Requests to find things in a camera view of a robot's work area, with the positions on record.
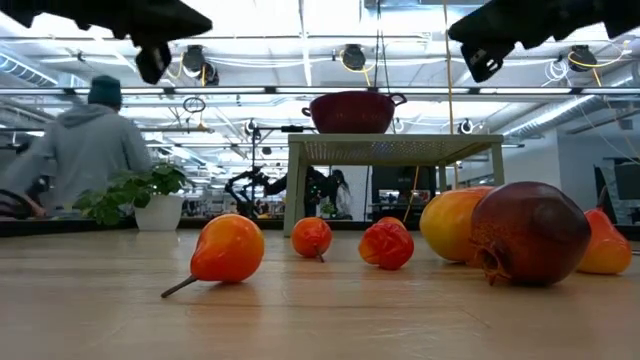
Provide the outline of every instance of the pot handle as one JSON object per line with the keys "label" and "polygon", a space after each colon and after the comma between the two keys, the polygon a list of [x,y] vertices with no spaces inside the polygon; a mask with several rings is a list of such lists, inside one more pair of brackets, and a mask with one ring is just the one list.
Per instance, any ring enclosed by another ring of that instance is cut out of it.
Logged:
{"label": "pot handle", "polygon": [[[400,93],[389,94],[388,97],[389,97],[389,100],[391,100],[395,106],[399,106],[399,105],[407,103],[407,98],[404,95],[400,94]],[[395,102],[393,99],[396,98],[396,97],[400,98],[400,101]]]}

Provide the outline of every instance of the table surface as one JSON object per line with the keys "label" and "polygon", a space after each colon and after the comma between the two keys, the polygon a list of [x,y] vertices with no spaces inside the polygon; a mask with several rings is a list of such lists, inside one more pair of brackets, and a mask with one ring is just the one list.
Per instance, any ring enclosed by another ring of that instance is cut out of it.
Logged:
{"label": "table surface", "polygon": [[196,283],[196,231],[0,240],[6,360],[638,359],[640,262],[617,277],[574,274],[548,289],[490,287],[416,236],[398,272],[366,265],[361,233],[335,232],[327,263],[266,232],[246,283]]}
{"label": "table surface", "polygon": [[311,165],[449,165],[503,140],[502,135],[289,135],[289,143],[301,144],[301,156]]}

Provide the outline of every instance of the white table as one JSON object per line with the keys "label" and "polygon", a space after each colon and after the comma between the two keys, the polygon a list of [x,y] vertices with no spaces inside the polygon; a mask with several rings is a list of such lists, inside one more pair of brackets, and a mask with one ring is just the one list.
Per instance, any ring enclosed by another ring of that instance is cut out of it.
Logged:
{"label": "white table", "polygon": [[502,135],[290,134],[284,234],[304,217],[309,165],[437,166],[440,191],[446,166],[490,150],[496,185],[504,184]]}

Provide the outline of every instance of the white pot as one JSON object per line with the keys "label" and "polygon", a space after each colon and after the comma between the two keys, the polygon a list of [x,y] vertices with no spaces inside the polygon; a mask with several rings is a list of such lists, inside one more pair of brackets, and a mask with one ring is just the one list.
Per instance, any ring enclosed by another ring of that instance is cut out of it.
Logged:
{"label": "white pot", "polygon": [[154,195],[147,207],[135,208],[140,231],[175,231],[182,216],[184,199],[175,195]]}

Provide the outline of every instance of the fake fruit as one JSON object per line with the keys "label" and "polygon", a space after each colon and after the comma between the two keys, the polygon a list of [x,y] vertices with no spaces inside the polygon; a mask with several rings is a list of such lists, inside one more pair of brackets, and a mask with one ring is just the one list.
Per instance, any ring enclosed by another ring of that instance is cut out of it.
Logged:
{"label": "fake fruit", "polygon": [[218,216],[200,233],[191,257],[191,276],[161,296],[166,298],[197,280],[241,282],[258,270],[263,256],[264,236],[256,224],[240,215]]}
{"label": "fake fruit", "polygon": [[436,196],[420,217],[420,232],[431,249],[454,262],[473,259],[471,214],[476,204],[493,188],[478,186],[452,190]]}
{"label": "fake fruit", "polygon": [[385,270],[398,270],[413,255],[413,238],[398,224],[375,224],[365,231],[358,252],[364,261]]}
{"label": "fake fruit", "polygon": [[578,206],[555,187],[518,182],[487,194],[473,210],[472,242],[485,275],[513,284],[551,285],[584,256],[591,229]]}
{"label": "fake fruit", "polygon": [[591,226],[591,240],[584,258],[578,265],[580,272],[615,275],[624,272],[631,265],[631,244],[618,232],[603,211],[606,195],[605,187],[600,194],[598,206],[585,212]]}
{"label": "fake fruit", "polygon": [[397,225],[402,226],[403,229],[406,229],[406,227],[402,223],[402,220],[396,219],[396,218],[391,217],[391,216],[386,216],[386,217],[383,217],[382,219],[378,220],[378,224],[397,224]]}
{"label": "fake fruit", "polygon": [[324,262],[325,252],[331,245],[333,235],[329,225],[317,217],[304,218],[293,227],[291,245],[303,257],[319,258]]}

